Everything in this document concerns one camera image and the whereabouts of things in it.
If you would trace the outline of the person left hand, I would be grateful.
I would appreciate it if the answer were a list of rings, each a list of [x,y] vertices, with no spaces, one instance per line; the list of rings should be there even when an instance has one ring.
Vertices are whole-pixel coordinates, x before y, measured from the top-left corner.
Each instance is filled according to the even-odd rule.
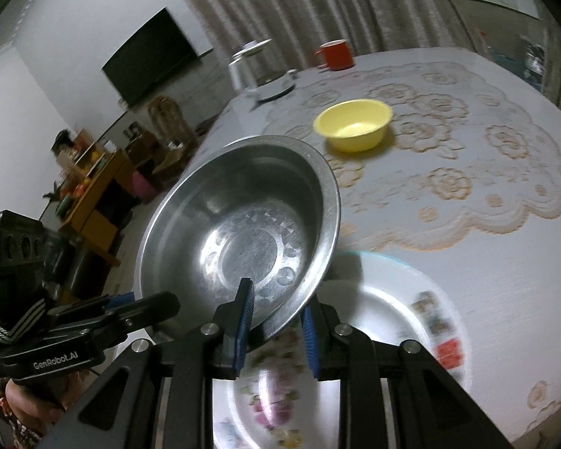
[[[0,378],[0,415],[9,424],[16,448],[36,448],[48,430],[79,400],[89,372],[55,380],[52,396],[33,394],[10,378]]]

